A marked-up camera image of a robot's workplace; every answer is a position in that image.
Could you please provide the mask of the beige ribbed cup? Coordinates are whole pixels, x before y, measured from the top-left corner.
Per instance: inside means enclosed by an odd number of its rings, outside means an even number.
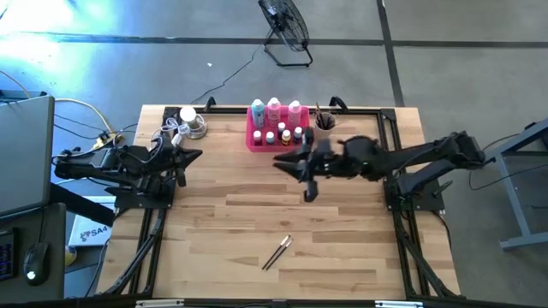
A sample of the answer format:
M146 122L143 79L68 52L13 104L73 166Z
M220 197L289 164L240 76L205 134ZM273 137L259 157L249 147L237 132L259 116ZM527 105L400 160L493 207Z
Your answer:
M331 120L332 120L332 123L331 123L331 129L330 130L323 130L323 129L318 128L315 124L315 121L314 121L314 137L315 137L316 140L328 139L330 137L331 132L332 132L332 130L334 129L334 127L336 125L336 119L335 119L335 116L333 114L331 114Z

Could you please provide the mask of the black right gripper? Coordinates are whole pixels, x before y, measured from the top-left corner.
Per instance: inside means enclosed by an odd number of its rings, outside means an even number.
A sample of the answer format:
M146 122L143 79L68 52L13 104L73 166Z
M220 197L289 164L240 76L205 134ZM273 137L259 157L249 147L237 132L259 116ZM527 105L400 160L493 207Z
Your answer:
M381 179L377 165L381 147L376 139L355 135L338 140L342 153L337 154L331 149L328 139L320 139L314 150L307 148L314 141L314 131L309 127L304 130L303 138L301 150L274 156L274 165L282 164L282 170L299 182L311 181L315 175L344 178L359 175L369 181Z

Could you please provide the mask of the black keyboard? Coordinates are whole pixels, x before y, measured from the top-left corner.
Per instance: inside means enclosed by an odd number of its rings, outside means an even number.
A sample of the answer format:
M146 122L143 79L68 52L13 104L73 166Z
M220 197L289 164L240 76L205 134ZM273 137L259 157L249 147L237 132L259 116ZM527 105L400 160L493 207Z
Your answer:
M15 278L18 267L17 231L0 230L0 281Z

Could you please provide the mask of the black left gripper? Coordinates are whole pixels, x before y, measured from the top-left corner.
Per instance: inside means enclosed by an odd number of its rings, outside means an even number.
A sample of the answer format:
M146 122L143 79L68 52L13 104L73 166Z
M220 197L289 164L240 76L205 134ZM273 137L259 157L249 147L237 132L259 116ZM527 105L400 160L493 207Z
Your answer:
M175 180L177 169L185 170L194 160L203 154L199 149L185 149L179 145L157 143L150 154L150 180Z

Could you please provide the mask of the white bulb table lamp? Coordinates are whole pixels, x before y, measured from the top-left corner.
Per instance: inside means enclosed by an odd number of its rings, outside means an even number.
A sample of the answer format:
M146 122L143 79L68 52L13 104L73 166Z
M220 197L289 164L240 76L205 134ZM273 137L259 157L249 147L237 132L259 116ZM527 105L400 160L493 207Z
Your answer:
M207 134L207 123L202 115L192 107L185 106L180 109L179 116L185 127L185 134L190 139L202 139Z

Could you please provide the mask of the black floor fan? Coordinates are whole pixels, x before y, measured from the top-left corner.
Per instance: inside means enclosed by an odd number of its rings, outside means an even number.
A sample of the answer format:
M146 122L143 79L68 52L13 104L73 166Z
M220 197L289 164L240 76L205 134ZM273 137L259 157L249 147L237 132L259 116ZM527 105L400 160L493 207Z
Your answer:
M278 67L309 68L313 63L313 57L308 49L309 32L306 22L296 7L293 0L258 0L258 5L265 17L270 30L263 43L264 52L274 61ZM268 49L267 43L273 35L277 35L283 44L294 52L305 52L308 62L282 63Z

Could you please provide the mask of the grey metal stand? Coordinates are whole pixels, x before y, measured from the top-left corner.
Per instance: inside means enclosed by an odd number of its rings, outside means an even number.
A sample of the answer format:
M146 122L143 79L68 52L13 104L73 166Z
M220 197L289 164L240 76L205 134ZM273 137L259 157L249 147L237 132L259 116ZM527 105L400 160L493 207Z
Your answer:
M501 248L548 244L548 226L542 232L532 229L534 212L548 210L548 117L492 141L484 150L485 162L493 163L500 177L480 187L503 184L520 230L518 236L502 240Z

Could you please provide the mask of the large teal paint bottle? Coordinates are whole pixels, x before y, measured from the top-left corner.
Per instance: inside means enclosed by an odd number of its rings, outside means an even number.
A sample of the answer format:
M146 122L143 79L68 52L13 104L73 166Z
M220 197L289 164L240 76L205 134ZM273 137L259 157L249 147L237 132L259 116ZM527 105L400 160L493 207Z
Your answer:
M258 98L255 98L251 104L253 125L261 129L265 126L265 104Z

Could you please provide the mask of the pink plastic bin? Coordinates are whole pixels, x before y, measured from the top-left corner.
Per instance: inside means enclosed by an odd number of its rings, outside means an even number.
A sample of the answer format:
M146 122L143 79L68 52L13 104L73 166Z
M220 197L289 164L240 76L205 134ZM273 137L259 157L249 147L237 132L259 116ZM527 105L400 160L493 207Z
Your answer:
M289 122L289 107L288 106L282 106L280 110L280 122L283 122L286 125L286 129L291 132L291 134L294 134L296 127L301 127L304 129L305 127L310 126L310 112L308 107L302 107L301 113L300 113L300 119L297 123L291 123ZM260 131L262 136L261 144L257 144L254 141L253 133L255 131ZM268 132L274 133L274 143L269 145L265 141L265 136ZM247 148L251 152L284 152L284 151L293 151L296 148L298 148L301 144L295 143L294 137L291 137L291 140L288 145L283 145L282 141L278 137L277 133L277 125L272 126L270 121L268 120L268 115L265 115L265 126L262 128L256 128L253 123L253 112L252 108L247 108L247 125L246 125L246 134L245 134L245 143L247 145Z

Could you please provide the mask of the black computer mouse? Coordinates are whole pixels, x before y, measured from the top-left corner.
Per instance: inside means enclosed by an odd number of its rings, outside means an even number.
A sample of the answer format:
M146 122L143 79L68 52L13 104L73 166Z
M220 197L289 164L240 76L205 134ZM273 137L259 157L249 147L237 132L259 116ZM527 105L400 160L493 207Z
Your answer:
M24 257L23 274L30 286L44 283L50 274L49 245L45 242L32 244Z

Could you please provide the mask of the black aluminium table frame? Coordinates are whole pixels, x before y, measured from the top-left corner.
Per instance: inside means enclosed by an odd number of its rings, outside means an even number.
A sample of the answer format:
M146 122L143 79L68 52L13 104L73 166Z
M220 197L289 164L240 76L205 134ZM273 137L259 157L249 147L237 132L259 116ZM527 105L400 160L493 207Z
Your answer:
M168 211L154 279L155 299L404 299L434 287L397 240L381 182L319 180L319 196L275 169L270 152L245 143L247 108L199 106L203 151ZM289 248L262 266L291 234Z

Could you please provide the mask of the dark grey desk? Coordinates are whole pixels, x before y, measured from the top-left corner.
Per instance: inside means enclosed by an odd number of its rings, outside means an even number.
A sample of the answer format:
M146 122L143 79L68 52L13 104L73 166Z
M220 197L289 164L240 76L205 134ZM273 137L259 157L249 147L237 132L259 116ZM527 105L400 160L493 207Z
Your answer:
M0 219L0 230L15 228L18 244L18 267L15 278L0 281L0 305L57 300L63 298L65 209L48 206L17 216ZM23 261L28 248L37 242L49 245L50 274L38 285L30 286L23 274Z

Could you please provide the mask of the white printed box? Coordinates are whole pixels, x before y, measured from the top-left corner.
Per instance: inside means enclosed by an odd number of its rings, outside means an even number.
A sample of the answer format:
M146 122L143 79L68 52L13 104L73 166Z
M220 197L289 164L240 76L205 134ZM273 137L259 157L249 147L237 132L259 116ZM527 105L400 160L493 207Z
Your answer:
M92 221L83 216L74 219L69 246L102 246L111 234L111 227Z

